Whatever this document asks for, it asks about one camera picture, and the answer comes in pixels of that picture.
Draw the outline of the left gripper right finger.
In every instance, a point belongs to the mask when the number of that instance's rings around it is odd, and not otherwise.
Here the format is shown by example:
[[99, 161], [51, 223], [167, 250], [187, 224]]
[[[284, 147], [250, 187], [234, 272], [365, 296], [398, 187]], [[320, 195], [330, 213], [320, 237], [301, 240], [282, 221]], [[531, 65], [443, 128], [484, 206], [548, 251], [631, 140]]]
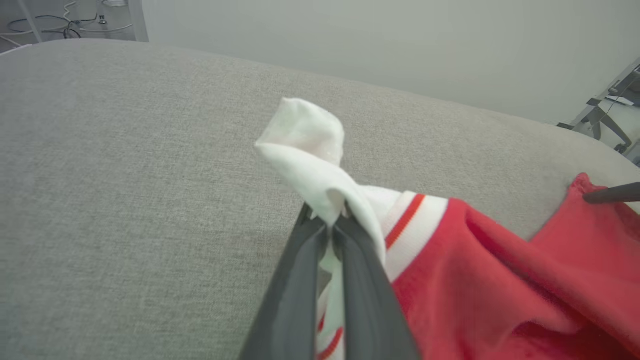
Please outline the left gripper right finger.
[[419, 360], [374, 241], [354, 214], [338, 217], [333, 241], [342, 257], [346, 360]]

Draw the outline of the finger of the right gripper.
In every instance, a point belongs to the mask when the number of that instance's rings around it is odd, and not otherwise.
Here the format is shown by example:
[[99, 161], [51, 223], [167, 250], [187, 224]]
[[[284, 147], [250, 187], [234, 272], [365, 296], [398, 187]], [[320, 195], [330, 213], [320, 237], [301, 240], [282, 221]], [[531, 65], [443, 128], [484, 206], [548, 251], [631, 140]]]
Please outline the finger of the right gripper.
[[583, 200], [589, 204], [640, 202], [640, 183], [634, 182], [586, 193]]

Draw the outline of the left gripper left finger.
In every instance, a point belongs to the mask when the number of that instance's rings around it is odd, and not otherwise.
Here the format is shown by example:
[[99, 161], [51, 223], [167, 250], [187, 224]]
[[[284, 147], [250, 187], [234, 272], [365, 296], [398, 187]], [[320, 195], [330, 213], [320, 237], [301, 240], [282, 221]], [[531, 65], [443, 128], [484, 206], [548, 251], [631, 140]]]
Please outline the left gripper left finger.
[[302, 206], [270, 280], [240, 360], [315, 360], [320, 260], [328, 228]]

